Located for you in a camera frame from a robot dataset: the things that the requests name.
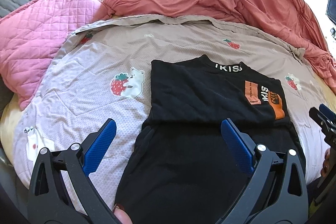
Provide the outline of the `person's left hand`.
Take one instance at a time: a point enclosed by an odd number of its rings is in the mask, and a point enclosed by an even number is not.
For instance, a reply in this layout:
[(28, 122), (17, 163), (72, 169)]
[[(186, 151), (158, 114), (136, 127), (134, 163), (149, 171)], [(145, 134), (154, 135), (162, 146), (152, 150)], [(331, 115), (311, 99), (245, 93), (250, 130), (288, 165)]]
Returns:
[(120, 208), (120, 206), (115, 205), (113, 208), (113, 213), (116, 216), (116, 218), (122, 223), (122, 224), (132, 224), (130, 217), (127, 215), (127, 213)]

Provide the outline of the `person's right hand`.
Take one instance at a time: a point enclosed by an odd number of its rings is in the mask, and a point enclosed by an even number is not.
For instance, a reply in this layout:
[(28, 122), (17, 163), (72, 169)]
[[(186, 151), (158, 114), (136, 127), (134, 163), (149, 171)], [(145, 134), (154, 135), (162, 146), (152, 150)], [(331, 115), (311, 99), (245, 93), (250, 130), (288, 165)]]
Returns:
[(324, 158), (322, 169), (321, 169), (321, 176), (322, 177), (326, 177), (326, 175), (328, 174), (328, 171), (330, 169), (329, 159), (330, 159), (330, 148), (328, 148), (325, 151), (325, 158)]

